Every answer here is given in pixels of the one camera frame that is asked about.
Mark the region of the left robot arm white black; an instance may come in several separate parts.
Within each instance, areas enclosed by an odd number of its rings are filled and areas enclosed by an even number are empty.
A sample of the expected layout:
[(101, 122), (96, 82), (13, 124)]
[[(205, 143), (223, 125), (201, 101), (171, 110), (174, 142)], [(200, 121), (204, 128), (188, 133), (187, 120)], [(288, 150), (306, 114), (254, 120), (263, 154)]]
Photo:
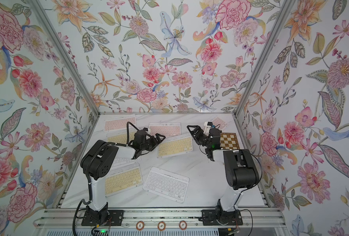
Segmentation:
[(158, 147), (166, 139), (165, 135), (150, 135), (148, 129), (137, 130), (130, 139), (127, 131), (126, 143), (105, 142), (98, 140), (81, 160), (81, 168), (87, 178), (88, 201), (83, 204), (93, 211), (108, 208), (106, 199), (106, 175), (111, 170), (116, 158), (137, 159)]

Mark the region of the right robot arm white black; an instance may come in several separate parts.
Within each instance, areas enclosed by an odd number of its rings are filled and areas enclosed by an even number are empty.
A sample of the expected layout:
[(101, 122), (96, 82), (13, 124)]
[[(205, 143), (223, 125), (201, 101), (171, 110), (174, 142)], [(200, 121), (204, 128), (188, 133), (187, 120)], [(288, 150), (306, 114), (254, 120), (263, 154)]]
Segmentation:
[(196, 144), (205, 147), (204, 153), (209, 160), (224, 164), (230, 188), (218, 200), (216, 209), (222, 213), (237, 211), (244, 192), (257, 186), (261, 180), (254, 156), (247, 149), (223, 148), (222, 131), (212, 122), (206, 123), (205, 129), (198, 125), (188, 125), (187, 129)]

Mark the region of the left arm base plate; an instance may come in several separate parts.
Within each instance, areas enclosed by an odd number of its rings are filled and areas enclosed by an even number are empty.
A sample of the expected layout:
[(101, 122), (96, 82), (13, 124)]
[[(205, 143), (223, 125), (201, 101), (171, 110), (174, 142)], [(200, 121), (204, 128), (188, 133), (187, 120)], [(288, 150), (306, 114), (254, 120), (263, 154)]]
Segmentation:
[(100, 211), (92, 210), (87, 206), (85, 215), (81, 222), (82, 226), (121, 226), (123, 210), (110, 210), (107, 206)]

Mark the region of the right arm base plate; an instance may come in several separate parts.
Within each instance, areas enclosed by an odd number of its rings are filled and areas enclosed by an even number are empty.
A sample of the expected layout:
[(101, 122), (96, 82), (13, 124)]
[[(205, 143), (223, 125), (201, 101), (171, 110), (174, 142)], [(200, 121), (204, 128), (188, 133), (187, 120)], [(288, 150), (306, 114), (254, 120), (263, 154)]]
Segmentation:
[(202, 222), (204, 226), (241, 226), (242, 216), (239, 210), (227, 212), (216, 209), (202, 210)]

